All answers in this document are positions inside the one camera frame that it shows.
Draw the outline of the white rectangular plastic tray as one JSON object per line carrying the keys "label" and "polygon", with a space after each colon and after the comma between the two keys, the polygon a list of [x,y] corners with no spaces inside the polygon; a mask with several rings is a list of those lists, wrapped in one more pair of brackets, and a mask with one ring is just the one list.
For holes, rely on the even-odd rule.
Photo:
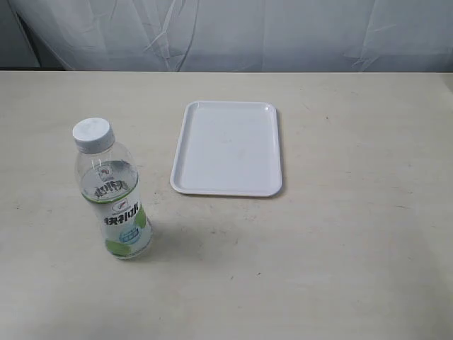
{"label": "white rectangular plastic tray", "polygon": [[170,184],[186,195],[277,195],[282,161],[276,108],[264,102],[189,103]]}

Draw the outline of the white backdrop curtain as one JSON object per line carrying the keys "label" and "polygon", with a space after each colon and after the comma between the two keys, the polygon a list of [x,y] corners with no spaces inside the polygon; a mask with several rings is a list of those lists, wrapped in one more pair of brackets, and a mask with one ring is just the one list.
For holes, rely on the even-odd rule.
{"label": "white backdrop curtain", "polygon": [[451,1],[2,1],[1,68],[450,72]]}

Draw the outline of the clear plastic drink bottle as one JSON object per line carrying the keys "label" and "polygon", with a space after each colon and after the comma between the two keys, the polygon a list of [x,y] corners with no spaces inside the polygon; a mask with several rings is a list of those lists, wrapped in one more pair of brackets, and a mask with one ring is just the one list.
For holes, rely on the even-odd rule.
{"label": "clear plastic drink bottle", "polygon": [[72,135],[78,149],[76,181],[100,222],[106,249],[122,260],[142,255],[151,244],[152,228],[129,150],[116,141],[111,124],[103,118],[78,122]]}

